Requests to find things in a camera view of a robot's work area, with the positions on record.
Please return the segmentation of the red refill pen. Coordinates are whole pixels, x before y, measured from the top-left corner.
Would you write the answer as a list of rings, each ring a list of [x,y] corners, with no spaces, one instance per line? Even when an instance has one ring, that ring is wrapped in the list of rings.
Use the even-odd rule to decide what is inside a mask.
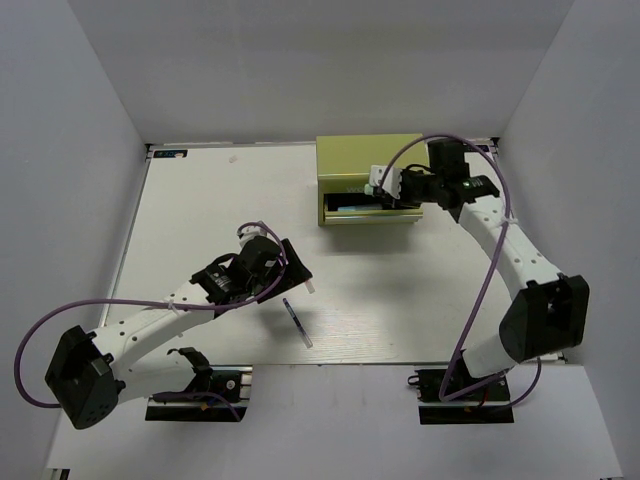
[[[313,285],[313,283],[310,280],[307,280],[304,282],[305,288],[307,289],[309,294],[314,294],[315,293],[315,287]]]

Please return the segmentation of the blue cap marker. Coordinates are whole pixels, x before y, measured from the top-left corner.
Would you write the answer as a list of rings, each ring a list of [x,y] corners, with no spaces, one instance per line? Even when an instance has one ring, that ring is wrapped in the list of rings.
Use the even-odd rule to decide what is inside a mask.
[[[369,212],[383,210],[381,204],[344,205],[336,209],[337,212]]]

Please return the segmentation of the green metal tool chest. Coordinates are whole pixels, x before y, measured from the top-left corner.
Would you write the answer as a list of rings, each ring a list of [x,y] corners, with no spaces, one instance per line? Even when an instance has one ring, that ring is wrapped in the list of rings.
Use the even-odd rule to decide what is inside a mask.
[[[318,225],[414,223],[423,218],[420,207],[369,212],[337,212],[344,205],[381,204],[364,194],[372,165],[387,166],[412,134],[341,135],[316,138]]]

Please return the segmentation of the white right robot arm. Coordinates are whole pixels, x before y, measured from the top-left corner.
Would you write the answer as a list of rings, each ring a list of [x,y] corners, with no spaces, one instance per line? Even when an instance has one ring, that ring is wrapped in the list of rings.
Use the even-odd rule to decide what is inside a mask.
[[[439,397],[472,399],[511,368],[580,345],[590,287],[548,260],[517,223],[502,175],[472,175],[465,153],[481,148],[454,135],[425,135],[401,148],[425,145],[426,167],[398,167],[398,155],[370,169],[368,194],[391,207],[436,204],[449,213],[489,257],[489,269],[456,343]],[[465,341],[494,276],[506,285],[511,304],[496,333],[467,346]]]

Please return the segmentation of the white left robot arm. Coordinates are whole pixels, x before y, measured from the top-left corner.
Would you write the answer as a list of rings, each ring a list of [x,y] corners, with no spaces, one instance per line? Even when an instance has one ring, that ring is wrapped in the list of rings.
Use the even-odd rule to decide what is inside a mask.
[[[160,402],[221,400],[213,369],[193,347],[170,348],[169,362],[145,369],[139,360],[182,333],[250,302],[262,303],[309,282],[312,272],[288,239],[245,241],[194,273],[158,307],[86,332],[75,326],[59,340],[45,382],[78,430],[140,397]]]

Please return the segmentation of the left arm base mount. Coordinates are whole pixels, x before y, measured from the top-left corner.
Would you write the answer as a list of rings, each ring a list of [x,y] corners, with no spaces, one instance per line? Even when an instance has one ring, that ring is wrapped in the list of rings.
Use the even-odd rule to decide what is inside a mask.
[[[210,367],[193,375],[186,387],[165,389],[147,402],[151,422],[236,423],[248,409],[253,368]]]

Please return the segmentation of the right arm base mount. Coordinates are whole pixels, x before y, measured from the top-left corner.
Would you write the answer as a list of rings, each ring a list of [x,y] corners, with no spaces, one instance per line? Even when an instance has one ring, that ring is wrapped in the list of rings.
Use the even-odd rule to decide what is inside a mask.
[[[442,402],[439,389],[445,372],[445,368],[418,369],[407,378],[407,385],[417,393],[421,425],[498,425],[514,422],[510,390],[505,378]]]

